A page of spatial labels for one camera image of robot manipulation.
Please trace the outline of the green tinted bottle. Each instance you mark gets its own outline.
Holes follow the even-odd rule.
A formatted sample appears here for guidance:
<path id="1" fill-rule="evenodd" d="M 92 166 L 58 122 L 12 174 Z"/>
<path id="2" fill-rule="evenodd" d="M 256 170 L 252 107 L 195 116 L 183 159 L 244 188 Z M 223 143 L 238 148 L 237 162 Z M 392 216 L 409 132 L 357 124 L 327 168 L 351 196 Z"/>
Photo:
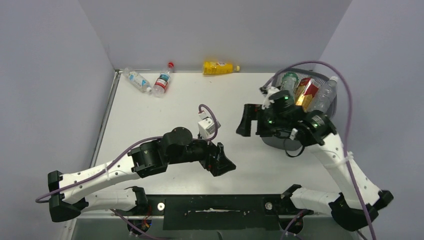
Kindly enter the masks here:
<path id="1" fill-rule="evenodd" d="M 287 72 L 281 79 L 281 90 L 288 91 L 289 94 L 295 96 L 295 88 L 299 82 L 298 75 L 294 72 Z"/>

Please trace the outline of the grey mesh waste bin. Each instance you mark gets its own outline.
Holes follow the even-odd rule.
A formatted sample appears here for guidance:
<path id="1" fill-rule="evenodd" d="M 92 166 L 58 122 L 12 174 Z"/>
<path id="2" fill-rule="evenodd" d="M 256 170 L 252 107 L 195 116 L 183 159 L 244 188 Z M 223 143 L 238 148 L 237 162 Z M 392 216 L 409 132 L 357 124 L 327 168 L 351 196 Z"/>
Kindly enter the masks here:
<path id="1" fill-rule="evenodd" d="M 282 85 L 282 79 L 283 76 L 287 73 L 294 73 L 297 75 L 297 78 L 299 80 L 302 80 L 303 78 L 309 78 L 316 80 L 319 85 L 325 84 L 330 78 L 318 73 L 314 72 L 312 70 L 304 70 L 299 68 L 289 68 L 288 70 L 282 71 L 280 73 L 276 73 L 273 77 L 271 77 L 270 85 L 273 87 L 279 87 Z M 337 97 L 333 99 L 331 105 L 329 106 L 326 114 L 332 118 L 337 110 Z M 287 150 L 287 151 L 297 151 L 298 149 L 302 148 L 302 145 L 297 140 L 291 140 L 287 139 L 284 143 L 284 139 L 280 139 L 278 137 L 272 136 L 272 137 L 261 137 L 261 140 L 268 146 L 277 148 L 280 150 Z"/>

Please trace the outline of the yellow juice bottle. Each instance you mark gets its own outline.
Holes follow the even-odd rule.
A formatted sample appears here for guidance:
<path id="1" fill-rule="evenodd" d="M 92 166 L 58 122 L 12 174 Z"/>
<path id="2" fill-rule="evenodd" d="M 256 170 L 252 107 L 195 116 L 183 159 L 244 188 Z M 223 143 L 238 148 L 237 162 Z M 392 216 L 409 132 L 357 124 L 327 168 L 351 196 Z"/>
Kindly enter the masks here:
<path id="1" fill-rule="evenodd" d="M 204 75 L 225 75 L 238 73 L 241 70 L 239 65 L 229 62 L 205 61 L 203 63 L 202 73 Z"/>

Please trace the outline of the amber tea bottle red label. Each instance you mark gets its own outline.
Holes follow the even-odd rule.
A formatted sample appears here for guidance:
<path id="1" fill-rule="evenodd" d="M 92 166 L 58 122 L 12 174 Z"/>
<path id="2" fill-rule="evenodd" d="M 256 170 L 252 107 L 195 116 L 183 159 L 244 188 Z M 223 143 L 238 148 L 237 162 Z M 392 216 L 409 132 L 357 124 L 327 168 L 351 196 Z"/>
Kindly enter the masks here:
<path id="1" fill-rule="evenodd" d="M 300 80 L 294 95 L 295 105 L 301 106 L 306 111 L 319 88 L 320 84 L 314 78 L 305 77 Z"/>

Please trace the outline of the clear crushed bottle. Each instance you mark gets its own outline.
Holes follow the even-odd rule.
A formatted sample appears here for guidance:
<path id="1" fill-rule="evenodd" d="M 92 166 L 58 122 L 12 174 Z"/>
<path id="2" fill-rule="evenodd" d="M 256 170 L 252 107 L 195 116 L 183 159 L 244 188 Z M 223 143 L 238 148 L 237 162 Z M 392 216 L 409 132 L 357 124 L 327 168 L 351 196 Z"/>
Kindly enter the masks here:
<path id="1" fill-rule="evenodd" d="M 318 110 L 320 112 L 326 113 L 337 95 L 338 82 L 339 78 L 337 76 L 332 76 L 328 81 L 326 81 L 318 89 L 306 111 L 312 112 Z"/>

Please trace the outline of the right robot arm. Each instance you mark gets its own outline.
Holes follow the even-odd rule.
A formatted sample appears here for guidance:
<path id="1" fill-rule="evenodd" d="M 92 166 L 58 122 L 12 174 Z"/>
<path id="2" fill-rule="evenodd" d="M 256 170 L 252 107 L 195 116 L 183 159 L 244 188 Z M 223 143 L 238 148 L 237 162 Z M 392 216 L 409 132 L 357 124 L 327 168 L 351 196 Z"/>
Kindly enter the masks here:
<path id="1" fill-rule="evenodd" d="M 331 216 L 343 229 L 354 232 L 373 222 L 379 211 L 394 199 L 389 190 L 372 183 L 354 160 L 345 152 L 336 127 L 322 111 L 305 112 L 285 92 L 273 94 L 262 104 L 247 103 L 236 133 L 249 137 L 252 121 L 257 122 L 256 134 L 294 140 L 313 154 L 327 170 L 339 192 L 311 190 L 299 184 L 283 193 L 282 209 L 289 214 L 298 209 Z"/>

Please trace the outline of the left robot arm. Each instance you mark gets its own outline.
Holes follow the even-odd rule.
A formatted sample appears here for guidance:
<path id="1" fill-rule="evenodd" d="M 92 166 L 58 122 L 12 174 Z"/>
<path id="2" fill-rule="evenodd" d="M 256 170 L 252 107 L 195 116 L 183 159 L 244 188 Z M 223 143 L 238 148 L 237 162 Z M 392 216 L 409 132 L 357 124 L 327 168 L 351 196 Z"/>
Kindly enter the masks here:
<path id="1" fill-rule="evenodd" d="M 198 162 L 214 177 L 236 169 L 222 143 L 194 139 L 192 133 L 177 127 L 160 137 L 133 144 L 119 157 L 76 173 L 52 171 L 47 175 L 49 213 L 54 223 L 65 222 L 81 213 L 97 210 L 145 212 L 149 200 L 142 187 L 106 191 L 118 183 L 164 173 L 169 165 Z"/>

